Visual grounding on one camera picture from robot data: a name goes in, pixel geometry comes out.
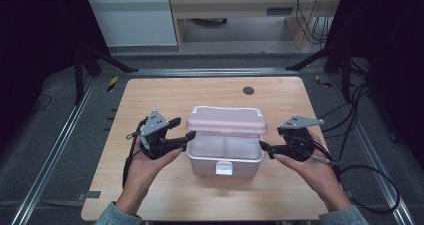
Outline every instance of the wooden tabletop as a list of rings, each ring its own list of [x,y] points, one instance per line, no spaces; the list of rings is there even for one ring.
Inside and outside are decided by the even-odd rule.
[[[254,89],[252,95],[243,88]],[[122,192],[122,170],[131,146],[126,136],[152,109],[181,125],[167,138],[184,136],[193,107],[259,108],[267,122],[263,136],[271,145],[283,144],[277,127],[294,114],[315,118],[303,82],[297,77],[220,77],[132,79],[128,82],[107,139],[81,216],[97,220]],[[310,128],[322,138],[318,126]],[[304,180],[265,154],[253,178],[196,175],[186,153],[156,177],[138,215],[156,221],[306,220],[325,213],[324,203]]]

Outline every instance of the human hand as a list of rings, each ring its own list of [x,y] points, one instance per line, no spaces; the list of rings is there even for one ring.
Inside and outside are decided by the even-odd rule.
[[[137,153],[141,149],[140,145],[141,142],[138,137],[134,153]],[[143,152],[138,152],[133,157],[124,190],[116,201],[115,207],[124,213],[136,215],[156,175],[158,175],[162,168],[174,161],[180,153],[180,149],[175,149],[159,159],[151,160]]]
[[[316,134],[310,130],[309,133],[315,142],[321,144],[321,140]],[[324,157],[324,154],[317,149],[315,149],[313,154]],[[352,203],[341,188],[333,169],[327,163],[312,157],[304,162],[296,161],[281,154],[274,154],[274,157],[286,167],[297,172],[312,190],[318,193],[329,212],[343,210],[352,206]]]

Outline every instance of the white plastic container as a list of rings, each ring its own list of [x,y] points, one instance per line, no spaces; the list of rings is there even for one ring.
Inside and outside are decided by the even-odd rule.
[[[195,173],[255,176],[264,157],[259,140],[267,132],[259,109],[198,106],[186,128],[196,131],[187,146]]]

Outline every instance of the gray carpet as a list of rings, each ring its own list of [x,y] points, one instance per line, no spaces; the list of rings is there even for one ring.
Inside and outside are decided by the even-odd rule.
[[[285,67],[304,58],[299,54],[245,54],[221,56],[140,56],[118,57],[118,60],[135,68],[226,68],[226,67]],[[320,68],[323,61],[312,64]],[[118,108],[126,82],[134,76],[123,74],[102,62],[103,72],[96,79],[87,106],[84,108],[66,148],[54,170],[41,200],[75,200],[79,193],[89,189],[97,163],[112,125],[113,109]],[[112,92],[107,92],[110,79],[119,75]],[[321,70],[321,79],[330,81]],[[317,117],[341,105],[333,87],[323,87],[315,81],[314,74],[299,75],[306,86]],[[69,116],[75,99],[74,71],[72,68],[50,76],[44,85],[43,94],[49,95],[51,103],[41,111],[31,114],[15,133],[6,154],[0,162],[0,201],[20,201],[24,198],[47,158],[62,126]],[[363,83],[360,76],[352,75],[356,86]],[[40,96],[34,110],[48,103]],[[424,223],[424,172],[415,161],[407,146],[393,143],[390,131],[375,106],[372,97],[362,97],[359,104],[359,120],[389,170],[402,198],[417,224]],[[325,118],[323,129],[336,124],[346,116],[343,109]],[[331,131],[325,136],[342,134],[346,127]],[[330,152],[340,150],[342,137],[328,138]],[[343,166],[368,164],[364,151],[352,133],[347,139],[343,154]],[[377,209],[386,209],[387,203],[374,175],[354,171],[343,176],[346,186],[354,191],[364,204]],[[0,224],[10,223],[17,205],[0,208]],[[91,224],[80,217],[80,207],[38,206],[28,224]],[[397,224],[392,214],[378,215],[361,209],[370,224]]]

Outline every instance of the pink lid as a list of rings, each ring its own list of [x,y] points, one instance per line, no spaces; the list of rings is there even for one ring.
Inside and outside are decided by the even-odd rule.
[[[191,131],[264,134],[267,127],[257,108],[197,106],[187,120]]]

